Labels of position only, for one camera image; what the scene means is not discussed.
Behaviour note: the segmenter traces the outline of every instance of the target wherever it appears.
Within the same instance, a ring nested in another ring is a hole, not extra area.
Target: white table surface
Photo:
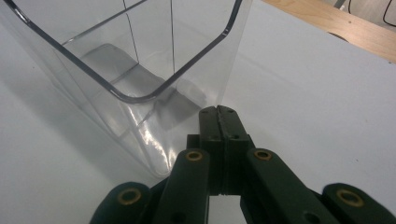
[[[395,64],[254,1],[222,104],[309,188],[348,183],[396,214]],[[158,181],[1,25],[0,142],[0,223],[88,223],[97,195]],[[211,198],[209,223],[244,223],[238,204]]]

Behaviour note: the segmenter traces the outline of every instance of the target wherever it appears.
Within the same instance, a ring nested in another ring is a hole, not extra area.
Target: wooden surface
[[[349,43],[396,63],[396,34],[319,0],[262,0]]]

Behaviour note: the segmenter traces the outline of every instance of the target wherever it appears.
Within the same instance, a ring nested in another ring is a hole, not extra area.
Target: transparent plastic bin
[[[225,91],[251,0],[0,0],[54,85],[156,176]]]

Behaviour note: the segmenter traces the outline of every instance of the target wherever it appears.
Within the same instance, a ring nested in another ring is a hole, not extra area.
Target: container rim
[[[202,57],[204,57],[210,50],[212,50],[218,43],[220,43],[233,29],[233,24],[236,20],[236,16],[238,15],[239,8],[243,0],[235,0],[233,4],[233,10],[230,15],[230,19],[227,22],[224,30],[216,37],[212,42],[210,42],[206,47],[201,49],[194,57],[192,57],[188,62],[186,62],[180,69],[178,69],[172,76],[165,80],[165,82],[160,85],[156,90],[152,93],[144,95],[144,96],[128,96],[114,87],[111,83],[93,71],[87,64],[85,64],[82,60],[76,57],[72,52],[66,49],[62,44],[56,41],[53,37],[44,32],[40,27],[38,27],[33,21],[31,21],[23,11],[14,3],[13,0],[3,0],[10,9],[17,15],[17,17],[23,21],[31,30],[33,30],[37,35],[40,35],[43,39],[45,39],[53,48],[59,50],[64,57],[74,63],[79,69],[85,72],[88,76],[93,78],[99,85],[101,85],[105,90],[110,92],[120,101],[123,101],[126,104],[135,105],[135,104],[143,104],[149,102],[151,100],[156,99],[163,91],[165,91],[168,87],[170,87],[176,80],[178,80],[185,72],[187,72],[193,65],[195,65]],[[125,13],[126,11],[137,7],[148,0],[141,0],[130,7],[125,8],[123,11],[111,16],[110,18],[102,21],[107,22],[120,14]]]

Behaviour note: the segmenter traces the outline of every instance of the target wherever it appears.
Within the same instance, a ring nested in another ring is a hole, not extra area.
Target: brass screw insert
[[[141,197],[142,194],[140,193],[140,190],[129,188],[120,192],[117,196],[117,200],[120,204],[130,205],[139,201]]]
[[[186,159],[189,161],[200,161],[204,156],[199,151],[191,151],[187,153]]]
[[[254,152],[254,156],[261,161],[269,161],[272,158],[272,154],[268,151],[259,149]]]
[[[364,201],[358,194],[347,190],[347,189],[339,189],[336,192],[337,197],[347,205],[353,207],[362,207],[364,206]]]

